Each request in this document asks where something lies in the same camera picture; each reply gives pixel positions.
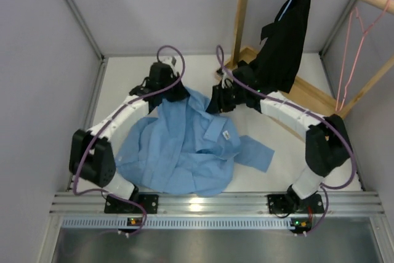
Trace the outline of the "light blue shirt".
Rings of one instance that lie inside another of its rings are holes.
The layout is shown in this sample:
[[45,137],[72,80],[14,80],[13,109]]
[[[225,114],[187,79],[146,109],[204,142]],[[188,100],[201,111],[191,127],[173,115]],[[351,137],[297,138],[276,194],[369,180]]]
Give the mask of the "light blue shirt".
[[206,112],[206,96],[189,93],[131,127],[115,158],[120,175],[156,192],[212,196],[230,184],[236,163],[267,172],[274,150],[240,136],[230,118]]

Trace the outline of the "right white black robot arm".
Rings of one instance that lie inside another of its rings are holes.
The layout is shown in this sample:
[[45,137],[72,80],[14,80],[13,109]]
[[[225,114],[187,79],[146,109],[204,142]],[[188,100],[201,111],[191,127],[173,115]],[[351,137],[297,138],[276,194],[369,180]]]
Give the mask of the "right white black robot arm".
[[302,211],[334,169],[347,160],[354,160],[339,115],[323,116],[301,107],[282,95],[277,87],[259,83],[248,66],[224,72],[221,81],[212,88],[207,112],[225,113],[241,104],[277,120],[305,142],[305,168],[288,187],[284,200],[276,206],[279,210],[286,213]]

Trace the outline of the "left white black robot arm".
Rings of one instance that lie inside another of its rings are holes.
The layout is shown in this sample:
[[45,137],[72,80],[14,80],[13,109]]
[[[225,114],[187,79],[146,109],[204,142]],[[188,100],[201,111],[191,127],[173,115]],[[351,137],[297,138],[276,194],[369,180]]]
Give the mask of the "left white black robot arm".
[[153,63],[142,84],[135,86],[110,115],[88,130],[78,129],[73,134],[69,170],[74,175],[75,194],[80,194],[78,181],[85,180],[94,184],[95,191],[116,196],[124,212],[137,210],[139,189],[117,172],[115,156],[138,120],[163,100],[178,102],[188,97],[175,64],[175,57]]

